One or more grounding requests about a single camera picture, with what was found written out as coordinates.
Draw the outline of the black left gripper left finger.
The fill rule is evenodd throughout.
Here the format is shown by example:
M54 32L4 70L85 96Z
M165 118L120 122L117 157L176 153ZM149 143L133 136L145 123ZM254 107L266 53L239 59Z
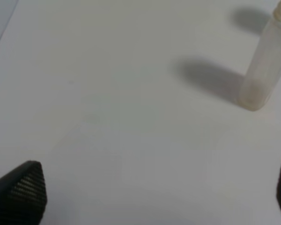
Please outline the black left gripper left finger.
M40 162L26 161L0 178L0 225L38 225L46 205Z

